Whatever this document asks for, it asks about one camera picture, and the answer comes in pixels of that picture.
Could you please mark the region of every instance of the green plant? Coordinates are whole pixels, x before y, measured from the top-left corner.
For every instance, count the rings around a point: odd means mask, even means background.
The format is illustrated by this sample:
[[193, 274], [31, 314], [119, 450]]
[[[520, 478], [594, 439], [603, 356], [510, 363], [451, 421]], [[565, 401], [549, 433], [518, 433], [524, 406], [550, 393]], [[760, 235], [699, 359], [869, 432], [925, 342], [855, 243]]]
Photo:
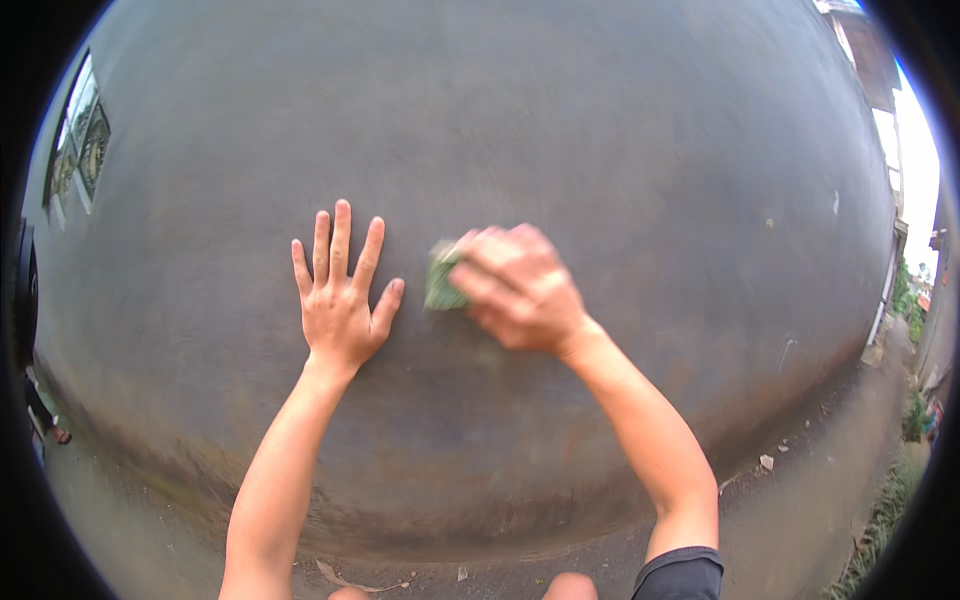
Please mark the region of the green plant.
[[906, 442], [919, 442], [931, 419], [932, 416], [926, 413], [920, 392], [914, 392], [903, 413], [903, 439]]
[[890, 300], [894, 303], [894, 310], [899, 313], [905, 312], [909, 305], [907, 297], [910, 292], [910, 280], [907, 278], [909, 271], [906, 268], [906, 259], [900, 257], [900, 267], [897, 268], [897, 278], [894, 279], [894, 292]]
[[924, 334], [924, 310], [917, 304], [916, 295], [907, 294], [906, 297], [910, 302], [904, 314], [908, 327], [908, 335], [910, 336], [911, 342], [918, 344], [920, 337]]
[[883, 482], [863, 538], [855, 546], [840, 580], [824, 590], [824, 598], [848, 600], [853, 596], [893, 537], [923, 474], [922, 464], [911, 460], [907, 453], [900, 453]]

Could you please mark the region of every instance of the green sandpaper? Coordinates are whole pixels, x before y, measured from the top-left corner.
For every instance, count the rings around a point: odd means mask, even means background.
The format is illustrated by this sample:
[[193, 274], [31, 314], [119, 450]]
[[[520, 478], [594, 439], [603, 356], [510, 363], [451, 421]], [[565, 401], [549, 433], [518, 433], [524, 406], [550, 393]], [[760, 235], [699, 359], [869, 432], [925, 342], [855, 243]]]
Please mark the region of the green sandpaper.
[[425, 308], [430, 310], [451, 310], [469, 305], [467, 297], [450, 285], [450, 272], [463, 260], [457, 243], [441, 240], [430, 251], [430, 268], [426, 273]]

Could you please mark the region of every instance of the knee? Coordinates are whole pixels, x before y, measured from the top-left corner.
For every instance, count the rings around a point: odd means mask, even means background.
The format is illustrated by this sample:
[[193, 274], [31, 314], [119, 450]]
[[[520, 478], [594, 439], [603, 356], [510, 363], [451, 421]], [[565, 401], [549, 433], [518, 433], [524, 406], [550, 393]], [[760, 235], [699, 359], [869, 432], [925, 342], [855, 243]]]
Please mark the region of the knee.
[[558, 600], [596, 600], [597, 589], [583, 573], [561, 573], [550, 582], [547, 596]]
[[370, 596], [357, 588], [340, 588], [331, 593], [327, 600], [370, 600]]

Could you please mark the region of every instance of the foot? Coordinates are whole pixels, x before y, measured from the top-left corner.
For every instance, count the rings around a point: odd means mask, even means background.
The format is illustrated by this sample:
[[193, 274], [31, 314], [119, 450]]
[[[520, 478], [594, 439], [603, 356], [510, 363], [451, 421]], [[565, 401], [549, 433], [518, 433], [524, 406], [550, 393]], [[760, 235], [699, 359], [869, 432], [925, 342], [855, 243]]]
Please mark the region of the foot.
[[64, 431], [56, 425], [50, 428], [50, 433], [54, 435], [54, 440], [57, 440], [57, 444], [60, 445], [70, 444], [70, 440], [73, 439], [73, 435], [69, 431]]

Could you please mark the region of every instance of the hand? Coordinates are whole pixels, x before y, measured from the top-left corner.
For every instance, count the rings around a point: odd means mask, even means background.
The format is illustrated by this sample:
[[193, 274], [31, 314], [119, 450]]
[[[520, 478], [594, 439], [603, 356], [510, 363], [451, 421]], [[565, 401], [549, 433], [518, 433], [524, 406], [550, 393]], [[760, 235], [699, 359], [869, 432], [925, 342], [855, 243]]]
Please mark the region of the hand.
[[471, 301], [480, 326], [505, 348], [538, 349], [564, 360], [599, 329], [570, 272], [539, 229], [471, 231], [458, 244], [465, 262], [450, 283]]
[[307, 363], [353, 377], [390, 335], [390, 325], [403, 296], [403, 279], [394, 279], [387, 285], [371, 314], [370, 285], [383, 247], [383, 219], [374, 217], [370, 222], [367, 242], [353, 277], [348, 277], [350, 204], [338, 201], [335, 214], [330, 242], [330, 215], [325, 210], [317, 213], [313, 279], [307, 271], [300, 240], [291, 243], [291, 250], [300, 290], [303, 336], [310, 346]]

